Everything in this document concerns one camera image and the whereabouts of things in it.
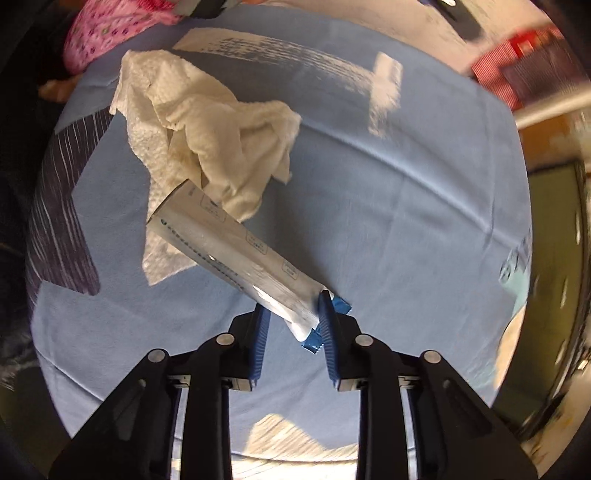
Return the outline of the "pink floral sleeve forearm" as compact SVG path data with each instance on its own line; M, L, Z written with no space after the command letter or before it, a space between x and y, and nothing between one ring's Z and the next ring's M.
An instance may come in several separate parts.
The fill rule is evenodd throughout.
M63 61L71 75L83 73L94 60L155 25L175 25L182 17L169 1L89 0L67 34Z

